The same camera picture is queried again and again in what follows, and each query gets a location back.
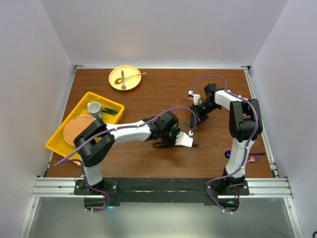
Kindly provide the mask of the brown cloth napkin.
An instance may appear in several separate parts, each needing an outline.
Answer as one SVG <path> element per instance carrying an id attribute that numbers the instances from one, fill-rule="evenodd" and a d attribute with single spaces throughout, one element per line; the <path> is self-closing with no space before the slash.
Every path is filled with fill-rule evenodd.
<path id="1" fill-rule="evenodd" d="M 195 129 L 193 130 L 189 126 L 190 121 L 189 120 L 180 120 L 174 127 L 180 128 L 180 131 L 187 133 L 190 137 L 193 138 L 193 146 L 192 147 L 197 147 L 199 146 L 200 140 L 198 136 L 198 130 Z"/>

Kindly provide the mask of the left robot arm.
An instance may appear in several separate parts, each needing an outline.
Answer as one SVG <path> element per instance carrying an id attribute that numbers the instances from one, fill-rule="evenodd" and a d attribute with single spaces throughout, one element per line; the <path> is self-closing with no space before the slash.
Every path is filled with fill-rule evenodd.
<path id="1" fill-rule="evenodd" d="M 110 124 L 101 119 L 94 120 L 73 141 L 79 149 L 85 173 L 85 189 L 91 194 L 98 194 L 103 188 L 101 161 L 112 146 L 132 141 L 160 139 L 165 145 L 175 145 L 179 119 L 173 112 L 166 112 L 160 117 L 143 119 L 134 123 Z"/>

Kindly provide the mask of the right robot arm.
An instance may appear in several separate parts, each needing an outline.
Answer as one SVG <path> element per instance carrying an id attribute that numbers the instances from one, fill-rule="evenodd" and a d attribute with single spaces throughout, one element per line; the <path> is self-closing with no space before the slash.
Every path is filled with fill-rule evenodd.
<path id="1" fill-rule="evenodd" d="M 219 89 L 215 84 L 208 84 L 204 92 L 205 100 L 193 89 L 188 92 L 188 98 L 193 100 L 190 109 L 195 113 L 190 126 L 206 121 L 215 109 L 228 109 L 229 132 L 233 138 L 229 161 L 221 178 L 213 178 L 207 183 L 207 189 L 217 195 L 231 195 L 244 185 L 248 155 L 263 129 L 259 102 L 233 94 L 228 89 Z"/>

